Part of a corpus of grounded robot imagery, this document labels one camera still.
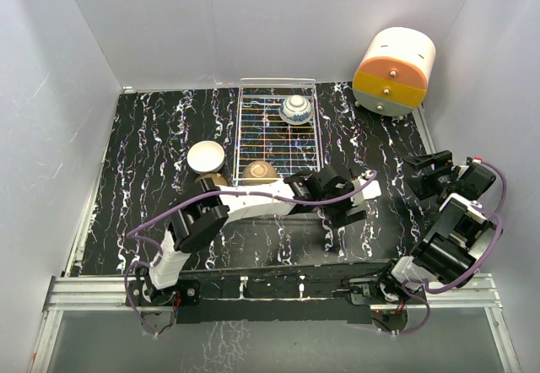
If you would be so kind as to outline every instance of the white wall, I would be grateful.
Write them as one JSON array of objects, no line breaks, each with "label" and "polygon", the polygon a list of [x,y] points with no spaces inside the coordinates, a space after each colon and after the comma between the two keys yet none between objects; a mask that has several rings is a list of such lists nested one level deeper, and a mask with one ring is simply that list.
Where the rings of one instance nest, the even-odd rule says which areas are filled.
[{"label": "white wall", "polygon": [[0,0],[0,370],[26,371],[120,85],[73,0]]},{"label": "white wall", "polygon": [[[425,102],[438,149],[506,173],[505,233],[494,274],[523,370],[540,368],[540,0],[468,0],[439,49]],[[500,190],[488,196],[494,207]]]},{"label": "white wall", "polygon": [[445,39],[466,0],[76,0],[122,85],[347,80],[393,25]]}]

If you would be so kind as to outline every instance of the black table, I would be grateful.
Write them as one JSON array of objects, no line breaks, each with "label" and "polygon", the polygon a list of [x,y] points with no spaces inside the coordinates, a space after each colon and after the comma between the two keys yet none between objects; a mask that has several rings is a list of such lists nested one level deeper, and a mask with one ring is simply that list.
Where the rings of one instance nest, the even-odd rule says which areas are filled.
[{"label": "black table", "polygon": [[[194,179],[186,155],[211,139],[225,150],[231,177],[239,90],[201,89],[121,95],[106,152],[82,267],[72,275],[122,273],[155,249],[123,236],[176,203]],[[382,196],[368,218],[333,230],[316,215],[242,220],[226,225],[186,268],[243,268],[399,257],[429,228],[436,206],[406,186],[402,156],[425,154],[413,116],[402,120],[354,107],[350,83],[317,84],[324,162],[379,172]],[[145,235],[161,241],[165,222]]]}]

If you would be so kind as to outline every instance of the glass panel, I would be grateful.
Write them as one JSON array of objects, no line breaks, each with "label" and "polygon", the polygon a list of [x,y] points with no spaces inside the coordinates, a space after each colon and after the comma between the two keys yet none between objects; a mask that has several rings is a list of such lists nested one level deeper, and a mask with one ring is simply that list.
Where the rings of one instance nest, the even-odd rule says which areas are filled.
[{"label": "glass panel", "polygon": [[[423,316],[410,311],[409,326]],[[157,341],[142,332],[128,312],[65,312],[48,371],[503,371],[483,309],[433,310],[424,328],[399,338],[344,322],[176,325]]]}]

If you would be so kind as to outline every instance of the dish rack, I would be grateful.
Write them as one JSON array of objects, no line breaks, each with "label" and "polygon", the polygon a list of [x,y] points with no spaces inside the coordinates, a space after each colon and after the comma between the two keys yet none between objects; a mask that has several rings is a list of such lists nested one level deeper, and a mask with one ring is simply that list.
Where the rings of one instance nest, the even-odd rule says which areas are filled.
[{"label": "dish rack", "polygon": [[[303,95],[311,101],[315,115],[310,122],[291,126],[281,119],[279,107],[291,95]],[[300,170],[320,170],[323,156],[318,113],[314,79],[243,78],[238,98],[233,184],[250,180],[243,178],[242,172],[254,160],[272,164],[279,178]]]}]

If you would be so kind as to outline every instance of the brown bowl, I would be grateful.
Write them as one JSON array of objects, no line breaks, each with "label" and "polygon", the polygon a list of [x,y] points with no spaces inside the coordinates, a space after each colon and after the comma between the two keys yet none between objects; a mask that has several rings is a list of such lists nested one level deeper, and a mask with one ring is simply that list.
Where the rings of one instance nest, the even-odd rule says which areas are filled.
[{"label": "brown bowl", "polygon": [[261,185],[264,183],[273,183],[278,179],[278,172],[275,168],[264,160],[251,162],[242,172],[242,183],[244,185]]},{"label": "brown bowl", "polygon": [[206,173],[204,175],[200,175],[196,180],[195,183],[200,181],[201,179],[204,179],[205,177],[209,177],[213,180],[213,184],[216,186],[228,186],[229,181],[223,177],[220,173]]}]

